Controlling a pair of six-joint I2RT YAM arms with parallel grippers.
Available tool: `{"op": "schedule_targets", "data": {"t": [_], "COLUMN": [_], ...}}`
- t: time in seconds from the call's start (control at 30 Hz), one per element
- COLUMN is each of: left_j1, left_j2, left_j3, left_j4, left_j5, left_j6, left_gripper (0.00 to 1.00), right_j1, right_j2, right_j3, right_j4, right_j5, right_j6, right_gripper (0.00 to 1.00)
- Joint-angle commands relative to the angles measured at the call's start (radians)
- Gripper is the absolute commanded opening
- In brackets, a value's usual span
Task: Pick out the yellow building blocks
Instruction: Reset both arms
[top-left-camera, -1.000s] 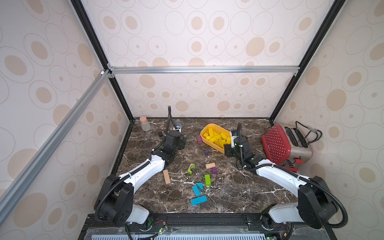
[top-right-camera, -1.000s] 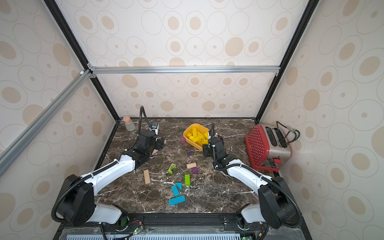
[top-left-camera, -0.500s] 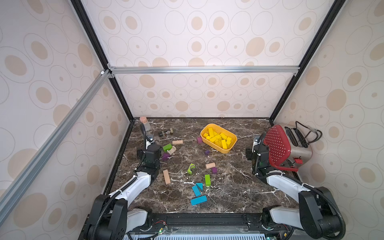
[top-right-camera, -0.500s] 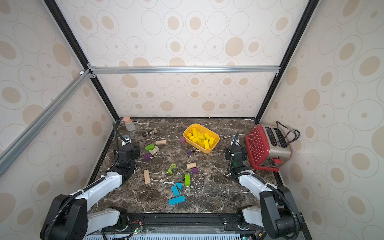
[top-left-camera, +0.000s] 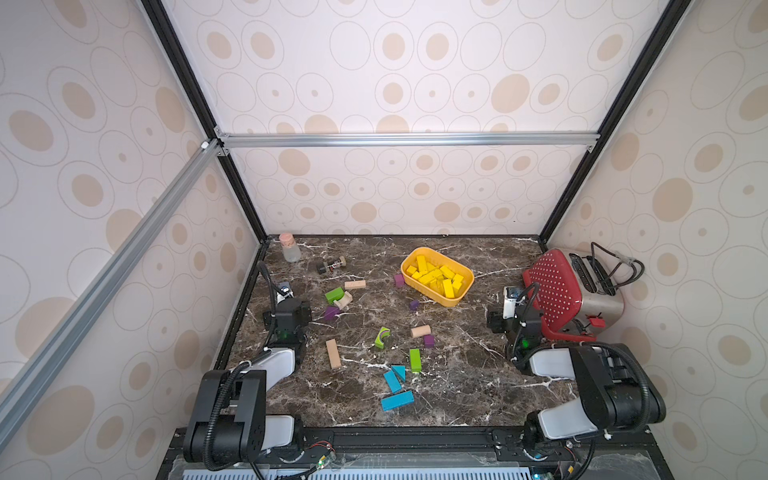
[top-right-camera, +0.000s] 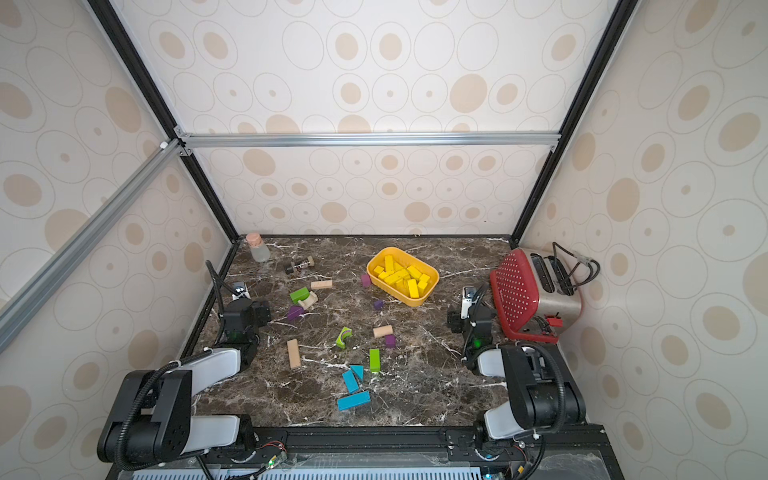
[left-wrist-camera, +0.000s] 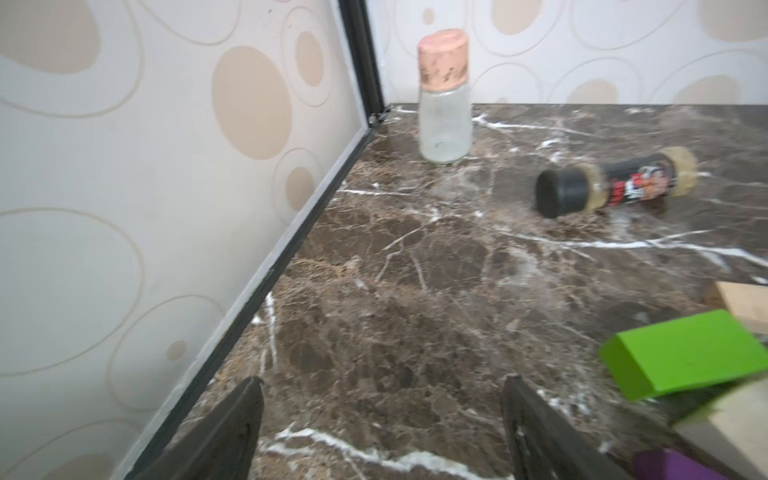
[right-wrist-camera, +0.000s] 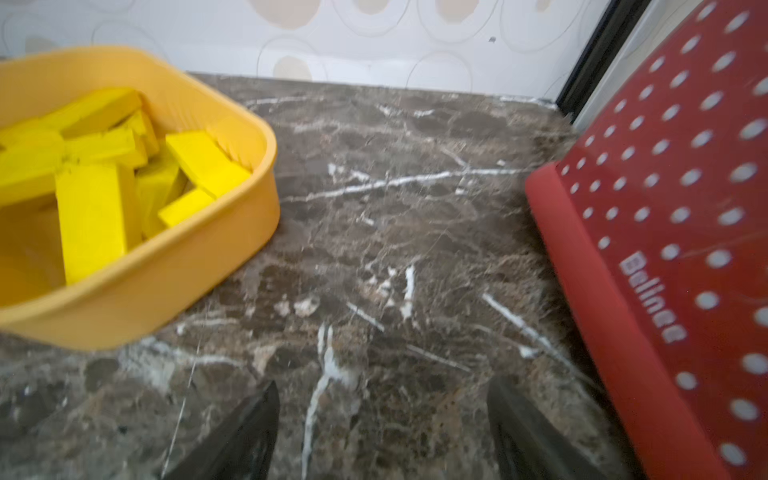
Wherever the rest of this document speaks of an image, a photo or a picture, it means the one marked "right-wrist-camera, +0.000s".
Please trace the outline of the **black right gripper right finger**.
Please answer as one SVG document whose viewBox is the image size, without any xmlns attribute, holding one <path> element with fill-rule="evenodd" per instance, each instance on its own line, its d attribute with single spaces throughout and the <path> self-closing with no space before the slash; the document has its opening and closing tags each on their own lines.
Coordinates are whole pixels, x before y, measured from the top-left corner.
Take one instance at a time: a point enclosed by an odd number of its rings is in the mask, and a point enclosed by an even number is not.
<svg viewBox="0 0 768 480">
<path fill-rule="evenodd" d="M 512 384 L 495 376 L 487 411 L 502 479 L 603 479 L 585 458 Z"/>
</svg>

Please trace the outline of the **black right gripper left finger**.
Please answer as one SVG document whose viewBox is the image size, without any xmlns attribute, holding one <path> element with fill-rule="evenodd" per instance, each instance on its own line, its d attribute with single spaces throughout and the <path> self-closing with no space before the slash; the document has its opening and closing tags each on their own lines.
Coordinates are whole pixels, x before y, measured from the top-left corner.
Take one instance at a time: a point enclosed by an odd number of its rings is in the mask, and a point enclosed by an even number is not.
<svg viewBox="0 0 768 480">
<path fill-rule="evenodd" d="M 276 446 L 280 397 L 274 381 L 237 407 L 165 477 L 266 479 Z"/>
</svg>

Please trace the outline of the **long yellow block pair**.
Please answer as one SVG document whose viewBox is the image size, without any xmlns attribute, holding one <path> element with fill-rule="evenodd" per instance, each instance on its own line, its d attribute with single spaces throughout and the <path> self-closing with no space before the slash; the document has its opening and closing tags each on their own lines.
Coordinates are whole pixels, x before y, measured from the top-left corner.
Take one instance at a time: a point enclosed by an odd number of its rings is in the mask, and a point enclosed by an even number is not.
<svg viewBox="0 0 768 480">
<path fill-rule="evenodd" d="M 55 176 L 66 282 L 77 283 L 142 241 L 134 170 L 120 163 L 68 164 Z"/>
</svg>

